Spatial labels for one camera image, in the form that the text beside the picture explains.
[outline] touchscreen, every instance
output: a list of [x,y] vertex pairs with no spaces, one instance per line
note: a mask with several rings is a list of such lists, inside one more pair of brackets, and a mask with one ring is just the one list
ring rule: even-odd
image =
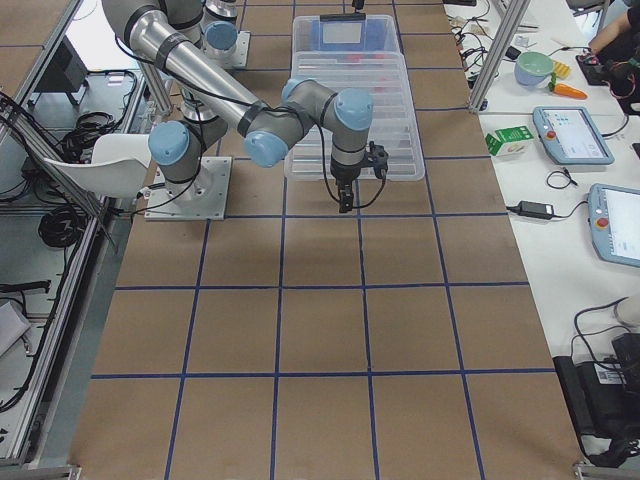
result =
[[362,23],[359,22],[327,22],[322,24],[322,41],[324,43],[360,43]]
[[567,158],[604,158],[605,153],[580,110],[545,110]]
[[611,253],[640,260],[640,195],[604,189],[611,230]]

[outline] brown floor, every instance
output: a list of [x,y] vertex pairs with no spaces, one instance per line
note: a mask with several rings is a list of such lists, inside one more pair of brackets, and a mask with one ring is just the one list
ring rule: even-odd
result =
[[0,2],[0,91],[14,96],[71,0]]
[[[225,137],[224,222],[134,224],[70,458],[84,478],[573,478],[579,451],[446,16],[419,3],[366,11],[402,33],[426,181],[339,216],[321,182],[287,182]],[[277,104],[293,16],[343,6],[247,0],[238,78]]]

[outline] plastic storage box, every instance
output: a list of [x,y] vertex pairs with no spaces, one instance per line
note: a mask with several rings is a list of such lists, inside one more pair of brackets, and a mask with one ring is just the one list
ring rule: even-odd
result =
[[[424,176],[411,89],[400,53],[393,19],[367,15],[364,20],[321,21],[318,16],[293,21],[292,76],[312,78],[336,91],[361,88],[373,96],[369,140],[389,153],[389,180],[419,180]],[[325,133],[327,171],[331,132]],[[291,149],[285,174],[296,180],[322,179],[320,134],[314,127]],[[375,178],[364,169],[360,178]]]

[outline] person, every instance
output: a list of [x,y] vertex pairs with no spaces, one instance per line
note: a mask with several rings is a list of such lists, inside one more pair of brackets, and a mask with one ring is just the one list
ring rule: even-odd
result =
[[[607,65],[607,62],[628,62],[640,46],[640,38],[635,37],[638,33],[640,33],[640,5],[629,8],[603,28],[589,42],[591,53],[603,65]],[[633,79],[630,80],[623,75],[622,78],[612,78],[610,86],[626,113],[640,115],[640,111],[632,107],[640,103],[640,70],[631,70],[635,73],[635,82],[638,85]]]

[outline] orange carrot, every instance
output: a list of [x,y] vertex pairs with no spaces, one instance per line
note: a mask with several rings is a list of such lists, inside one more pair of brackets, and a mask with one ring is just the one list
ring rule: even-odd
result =
[[551,90],[556,95],[562,95],[563,97],[571,97],[577,98],[578,100],[584,100],[587,98],[587,94],[582,90],[578,90],[577,88],[570,87],[564,83],[556,83],[553,89]]
[[562,95],[563,97],[571,97],[577,98],[578,100],[584,100],[587,98],[587,94],[582,90],[578,90],[577,88],[570,87],[564,83],[556,83],[558,76],[556,72],[551,73],[551,81],[549,82],[549,91],[555,93],[556,95]]

